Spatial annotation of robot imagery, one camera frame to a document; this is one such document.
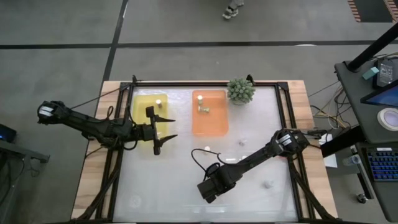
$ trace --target monitor screen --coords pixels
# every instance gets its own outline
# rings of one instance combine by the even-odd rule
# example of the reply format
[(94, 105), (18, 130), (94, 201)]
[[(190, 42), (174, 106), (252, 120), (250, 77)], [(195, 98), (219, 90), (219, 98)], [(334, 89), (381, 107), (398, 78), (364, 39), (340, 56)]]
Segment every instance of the monitor screen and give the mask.
[(398, 107), (398, 85), (368, 98), (367, 103)]

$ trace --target plant pot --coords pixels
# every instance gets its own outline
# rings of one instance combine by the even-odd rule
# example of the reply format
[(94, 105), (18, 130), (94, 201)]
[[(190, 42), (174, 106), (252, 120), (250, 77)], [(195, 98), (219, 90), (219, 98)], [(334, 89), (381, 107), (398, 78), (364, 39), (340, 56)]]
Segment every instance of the plant pot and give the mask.
[(232, 102), (233, 104), (235, 104), (235, 105), (244, 105), (244, 104), (246, 104), (245, 102), (242, 102), (242, 101), (240, 101), (240, 100), (231, 100), (231, 102)]

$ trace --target keyboard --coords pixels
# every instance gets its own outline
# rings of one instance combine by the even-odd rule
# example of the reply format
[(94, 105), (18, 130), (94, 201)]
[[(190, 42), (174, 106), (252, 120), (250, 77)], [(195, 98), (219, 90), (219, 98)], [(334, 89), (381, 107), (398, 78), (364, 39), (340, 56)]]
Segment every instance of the keyboard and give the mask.
[(367, 151), (368, 161), (377, 182), (398, 182), (398, 151)]

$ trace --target potted plant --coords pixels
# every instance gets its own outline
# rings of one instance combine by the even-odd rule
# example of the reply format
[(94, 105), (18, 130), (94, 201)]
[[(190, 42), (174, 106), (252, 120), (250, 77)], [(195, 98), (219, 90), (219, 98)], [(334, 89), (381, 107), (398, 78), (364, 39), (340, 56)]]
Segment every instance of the potted plant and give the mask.
[(254, 87), (251, 81), (244, 78), (236, 78), (227, 84), (228, 98), (236, 105), (243, 105), (253, 100)]

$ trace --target shoe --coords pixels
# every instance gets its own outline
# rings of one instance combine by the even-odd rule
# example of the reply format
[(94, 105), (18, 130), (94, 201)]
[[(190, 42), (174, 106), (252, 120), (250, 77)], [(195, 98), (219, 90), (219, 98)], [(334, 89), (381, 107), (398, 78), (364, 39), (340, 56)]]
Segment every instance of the shoe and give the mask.
[(230, 19), (230, 18), (235, 17), (236, 15), (238, 15), (238, 13), (239, 13), (238, 9), (233, 9), (233, 8), (231, 8), (231, 7), (228, 6), (228, 7), (225, 9), (225, 12), (224, 12), (224, 14), (223, 14), (223, 17), (224, 17), (225, 19)]

